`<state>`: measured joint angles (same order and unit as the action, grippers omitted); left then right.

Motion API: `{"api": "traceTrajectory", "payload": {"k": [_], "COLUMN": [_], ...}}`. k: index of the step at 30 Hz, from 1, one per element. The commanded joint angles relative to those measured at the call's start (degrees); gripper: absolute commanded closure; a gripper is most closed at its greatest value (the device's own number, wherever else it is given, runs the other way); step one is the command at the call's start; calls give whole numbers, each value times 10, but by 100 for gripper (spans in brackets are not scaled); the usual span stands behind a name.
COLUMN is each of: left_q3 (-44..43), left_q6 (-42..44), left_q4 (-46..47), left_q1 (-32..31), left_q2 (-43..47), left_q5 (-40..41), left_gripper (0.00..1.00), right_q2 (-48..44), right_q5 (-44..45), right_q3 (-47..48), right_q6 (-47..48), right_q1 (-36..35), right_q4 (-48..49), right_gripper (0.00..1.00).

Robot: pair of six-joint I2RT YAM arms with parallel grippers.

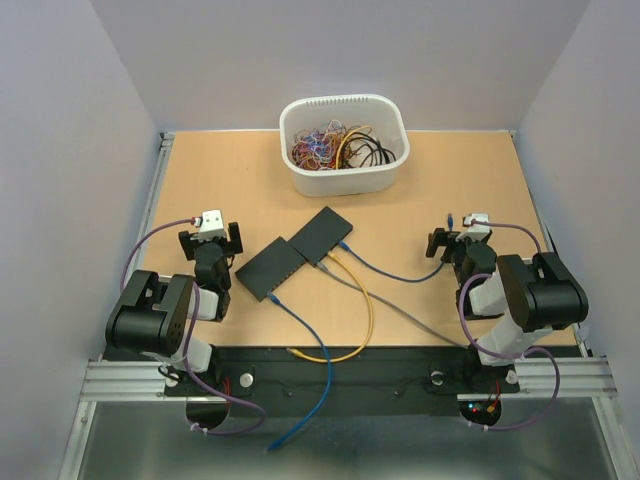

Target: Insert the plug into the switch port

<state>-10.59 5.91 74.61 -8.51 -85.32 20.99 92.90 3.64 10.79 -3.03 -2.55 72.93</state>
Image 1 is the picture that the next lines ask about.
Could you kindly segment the black network switch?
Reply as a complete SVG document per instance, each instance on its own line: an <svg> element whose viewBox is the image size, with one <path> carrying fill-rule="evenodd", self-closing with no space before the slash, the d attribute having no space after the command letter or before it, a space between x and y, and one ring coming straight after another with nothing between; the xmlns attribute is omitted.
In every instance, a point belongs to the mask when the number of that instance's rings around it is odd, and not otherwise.
<svg viewBox="0 0 640 480"><path fill-rule="evenodd" d="M312 266L323 260L353 230L353 225L329 206L308 221L288 243Z"/></svg>
<svg viewBox="0 0 640 480"><path fill-rule="evenodd" d="M261 302L305 262L288 241L278 237L243 265L236 272L236 278Z"/></svg>

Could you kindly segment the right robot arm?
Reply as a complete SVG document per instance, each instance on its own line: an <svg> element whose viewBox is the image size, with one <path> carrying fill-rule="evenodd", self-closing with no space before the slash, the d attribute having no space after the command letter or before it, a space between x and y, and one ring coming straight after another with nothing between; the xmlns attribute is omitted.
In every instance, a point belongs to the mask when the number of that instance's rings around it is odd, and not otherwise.
<svg viewBox="0 0 640 480"><path fill-rule="evenodd" d="M465 232L437 228L428 236L426 256L438 249L453 267L456 307L469 340L470 360L460 366L463 384L482 390L496 368L519 359L540 339L583 322L589 311L585 290L555 252L529 260L498 255L488 244L489 227Z"/></svg>

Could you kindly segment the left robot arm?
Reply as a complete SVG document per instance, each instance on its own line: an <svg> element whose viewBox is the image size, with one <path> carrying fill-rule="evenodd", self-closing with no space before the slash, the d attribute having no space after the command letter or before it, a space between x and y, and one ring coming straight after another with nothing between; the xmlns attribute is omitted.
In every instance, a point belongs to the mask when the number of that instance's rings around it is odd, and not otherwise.
<svg viewBox="0 0 640 480"><path fill-rule="evenodd" d="M220 322L230 305L230 268L243 252L239 226L225 224L219 210L173 221L156 228L190 224L196 228L178 234L192 275L175 274L163 280L147 270L124 268L121 294L106 324L106 343L146 355L188 371L188 382L199 393L215 392L223 371L215 364L214 347L187 336L187 319Z"/></svg>

